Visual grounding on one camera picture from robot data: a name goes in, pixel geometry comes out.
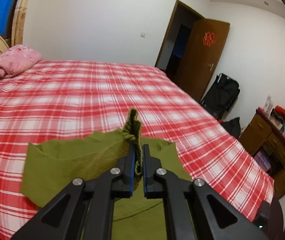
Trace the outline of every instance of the red door decoration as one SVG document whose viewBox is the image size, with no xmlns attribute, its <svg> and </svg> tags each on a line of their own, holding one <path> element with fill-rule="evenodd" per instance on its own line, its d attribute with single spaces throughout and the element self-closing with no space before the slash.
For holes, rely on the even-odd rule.
<svg viewBox="0 0 285 240">
<path fill-rule="evenodd" d="M 209 48 L 216 43 L 215 34 L 207 32 L 203 38 L 204 46 L 208 46 Z"/>
</svg>

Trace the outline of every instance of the metal bolt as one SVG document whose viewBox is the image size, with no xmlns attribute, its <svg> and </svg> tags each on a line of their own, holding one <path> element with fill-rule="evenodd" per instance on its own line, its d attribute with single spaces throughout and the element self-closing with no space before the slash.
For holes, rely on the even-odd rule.
<svg viewBox="0 0 285 240">
<path fill-rule="evenodd" d="M 159 168 L 156 170 L 158 175 L 165 175 L 167 173 L 167 170 L 164 168 Z"/>
<path fill-rule="evenodd" d="M 72 181 L 75 186 L 80 186 L 84 181 L 81 178 L 76 178 Z"/>
<path fill-rule="evenodd" d="M 195 179 L 194 184 L 198 187 L 202 187 L 204 185 L 204 181 L 202 179 Z"/>
<path fill-rule="evenodd" d="M 114 175 L 118 175 L 120 172 L 121 172 L 121 170 L 119 168 L 112 168 L 110 170 L 110 173 L 114 174 Z"/>
</svg>

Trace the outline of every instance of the pillow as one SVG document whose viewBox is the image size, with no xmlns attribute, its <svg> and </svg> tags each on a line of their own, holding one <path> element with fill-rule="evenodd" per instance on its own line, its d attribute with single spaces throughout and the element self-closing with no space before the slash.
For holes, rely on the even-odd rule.
<svg viewBox="0 0 285 240">
<path fill-rule="evenodd" d="M 24 45 L 16 45 L 0 55 L 0 78 L 11 78 L 30 69 L 42 55 Z"/>
</svg>

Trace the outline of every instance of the bed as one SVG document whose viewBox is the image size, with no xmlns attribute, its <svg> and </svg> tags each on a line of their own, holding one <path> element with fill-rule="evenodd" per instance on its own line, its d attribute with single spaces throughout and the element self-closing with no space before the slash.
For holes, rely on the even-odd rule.
<svg viewBox="0 0 285 240">
<path fill-rule="evenodd" d="M 181 164 L 203 178 L 248 220 L 271 203 L 273 179 L 196 101 L 157 68 L 81 61 L 41 61 L 0 80 L 0 239 L 36 214 L 20 193 L 27 144 L 83 138 L 121 127 L 130 108 L 142 136 L 176 143 Z"/>
</svg>

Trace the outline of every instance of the desk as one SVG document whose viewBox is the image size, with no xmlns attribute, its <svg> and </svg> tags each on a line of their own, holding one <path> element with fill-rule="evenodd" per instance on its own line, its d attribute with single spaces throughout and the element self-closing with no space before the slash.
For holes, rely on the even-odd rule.
<svg viewBox="0 0 285 240">
<path fill-rule="evenodd" d="M 268 174 L 275 180 L 275 195 L 282 197 L 285 194 L 285 139 L 280 131 L 263 112 L 256 110 L 239 141 L 251 156 L 261 148 L 269 155 L 272 165 Z"/>
</svg>

